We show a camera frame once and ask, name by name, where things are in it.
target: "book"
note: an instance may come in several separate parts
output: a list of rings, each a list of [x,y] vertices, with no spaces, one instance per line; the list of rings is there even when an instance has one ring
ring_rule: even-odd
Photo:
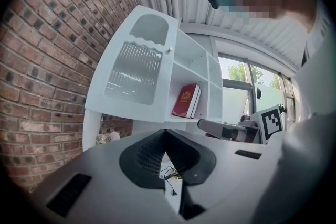
[[[194,109],[200,87],[197,84],[183,86],[175,103],[172,114],[184,118],[190,118]]]
[[[201,96],[201,91],[202,91],[201,89],[199,89],[199,91],[198,91],[198,95],[197,95],[197,98],[196,98],[196,102],[194,104],[193,112],[191,113],[191,118],[192,119],[195,116],[195,112],[196,112],[196,109],[197,109],[198,101],[200,100],[200,96]]]

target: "window frame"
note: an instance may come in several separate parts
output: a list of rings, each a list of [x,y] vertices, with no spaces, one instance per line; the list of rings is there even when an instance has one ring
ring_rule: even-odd
[[[218,53],[218,57],[224,58],[224,59],[230,59],[230,60],[235,60],[242,62],[244,67],[245,67],[245,73],[246,73],[246,80],[247,82],[242,82],[242,81],[236,81],[236,80],[230,80],[230,79],[223,79],[223,87],[225,88],[233,88],[233,89],[240,89],[240,90],[247,90],[248,91],[248,98],[249,98],[249,111],[251,111],[251,114],[254,114],[257,112],[257,102],[256,102],[256,92],[255,92],[255,84],[252,76],[252,69],[251,65],[262,68],[266,71],[269,71],[271,73],[274,73],[278,75],[279,81],[280,81],[280,90],[283,93],[283,103],[284,103],[284,108],[285,108],[285,122],[283,123],[284,129],[287,129],[288,125],[288,107],[287,107],[287,98],[293,99],[293,105],[294,105],[294,121],[295,122],[295,96],[292,93],[286,92],[285,88],[285,81],[284,79],[287,79],[289,81],[289,88],[293,91],[293,85],[291,82],[291,79],[283,75],[281,72],[277,72],[269,67],[266,67],[264,65],[261,65],[259,63],[256,63],[254,61],[250,61],[248,58],[242,58],[242,57],[237,57],[233,55],[228,55],[224,54],[222,52]]]

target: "white cabinet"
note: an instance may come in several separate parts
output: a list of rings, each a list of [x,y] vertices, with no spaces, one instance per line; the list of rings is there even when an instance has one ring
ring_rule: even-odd
[[[178,24],[142,6],[122,23],[92,78],[85,104],[83,150],[94,146],[99,132],[96,121],[102,113],[152,123],[221,120],[219,62],[179,30]],[[181,88],[193,83],[202,90],[195,118],[172,115]]]

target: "black slot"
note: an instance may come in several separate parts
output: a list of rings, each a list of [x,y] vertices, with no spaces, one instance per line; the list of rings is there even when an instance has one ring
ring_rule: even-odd
[[[243,156],[243,157],[247,157],[247,158],[251,158],[251,159],[259,159],[261,156],[261,153],[255,153],[255,152],[251,152],[251,151],[243,151],[243,150],[238,150],[235,152],[237,155]]]
[[[66,217],[79,195],[90,182],[91,176],[76,174],[61,191],[47,204],[47,207]]]

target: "red book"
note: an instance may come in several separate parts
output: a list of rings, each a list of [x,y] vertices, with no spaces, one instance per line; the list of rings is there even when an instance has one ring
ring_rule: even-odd
[[[184,118],[190,118],[194,109],[200,87],[197,84],[183,86],[172,114]]]

